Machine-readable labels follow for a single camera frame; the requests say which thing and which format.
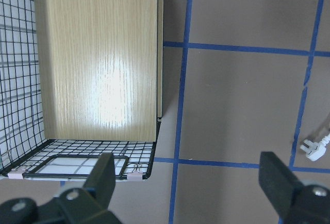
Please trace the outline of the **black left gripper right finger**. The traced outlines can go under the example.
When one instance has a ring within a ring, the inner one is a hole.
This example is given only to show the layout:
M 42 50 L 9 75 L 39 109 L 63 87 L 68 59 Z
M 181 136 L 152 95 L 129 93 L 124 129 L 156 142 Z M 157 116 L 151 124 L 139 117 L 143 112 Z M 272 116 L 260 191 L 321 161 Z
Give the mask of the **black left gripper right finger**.
M 329 223 L 329 188 L 300 180 L 271 151 L 260 154 L 259 186 L 282 223 Z

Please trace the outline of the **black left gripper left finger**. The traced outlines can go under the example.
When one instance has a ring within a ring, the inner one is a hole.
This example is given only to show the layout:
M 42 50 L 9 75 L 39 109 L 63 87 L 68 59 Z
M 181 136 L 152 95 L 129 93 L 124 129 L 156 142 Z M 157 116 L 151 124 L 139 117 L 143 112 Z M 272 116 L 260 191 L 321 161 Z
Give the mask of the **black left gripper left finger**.
M 38 206 L 31 198 L 1 204 L 1 223 L 121 223 L 108 210 L 116 175 L 114 155 L 104 153 L 81 187 L 69 188 Z

